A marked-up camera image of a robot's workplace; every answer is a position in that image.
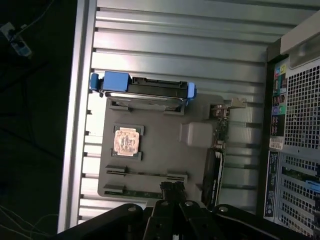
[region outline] ventilation grille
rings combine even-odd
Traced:
[[[313,161],[307,161],[293,156],[285,155],[283,162],[300,168],[316,171],[316,163]]]
[[[283,186],[312,200],[316,196],[316,193],[314,193],[314,191],[306,189],[305,187],[286,179],[283,180]]]
[[[292,229],[298,233],[301,233],[303,235],[306,235],[308,237],[312,237],[312,235],[307,232],[306,230],[304,230],[302,227],[300,227],[299,225],[297,225],[295,222],[291,221],[290,219],[288,219],[286,216],[281,215],[280,217],[280,221],[282,223],[284,223],[284,225],[286,225],[289,229]]]
[[[295,210],[294,208],[288,206],[285,203],[282,203],[281,210],[289,214],[291,217],[297,219],[299,222],[303,223],[308,228],[314,229],[315,226],[313,225],[313,219],[303,215],[299,211]]]
[[[314,206],[286,191],[282,192],[282,198],[311,214],[314,213]]]
[[[284,144],[320,147],[320,66],[288,77]]]

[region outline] black cable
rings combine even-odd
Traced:
[[[40,63],[38,66],[29,69],[27,72],[24,72],[21,76],[19,76],[16,80],[9,82],[7,85],[4,85],[0,88],[0,93],[5,92],[7,89],[15,86],[16,84],[26,80],[27,78],[31,77],[33,74],[35,74],[39,69],[43,69],[48,65],[48,61]]]
[[[26,128],[28,131],[28,135],[30,138],[30,141],[32,142],[33,145],[36,144],[36,138],[35,138],[35,133],[33,130],[33,125],[32,125],[32,117],[31,117],[31,111],[29,108],[29,103],[28,103],[28,95],[27,95],[27,81],[23,80],[21,82],[21,95],[22,95],[22,102],[23,102],[23,107],[24,107],[24,116],[26,118]]]
[[[0,75],[0,81],[6,76],[6,74],[7,74],[8,71],[9,71],[9,67],[6,67],[6,68],[2,71],[2,73],[1,73],[1,75]]]
[[[5,133],[8,134],[8,135],[11,135],[11,136],[13,136],[13,137],[15,137],[15,138],[17,138],[17,139],[20,139],[21,141],[25,142],[26,144],[29,144],[29,145],[33,146],[34,148],[36,148],[36,149],[39,150],[40,152],[43,152],[43,153],[51,156],[51,157],[54,158],[54,159],[57,159],[57,160],[59,160],[59,161],[61,161],[61,162],[62,162],[62,160],[63,160],[63,157],[58,156],[58,155],[56,155],[56,154],[54,154],[54,153],[46,150],[45,148],[39,146],[38,144],[33,145],[29,140],[25,139],[25,138],[22,137],[22,136],[19,136],[19,135],[15,134],[15,133],[12,132],[12,131],[9,131],[9,130],[7,130],[7,129],[5,129],[5,128],[2,128],[2,127],[0,127],[0,130],[3,131],[3,132],[5,132]]]

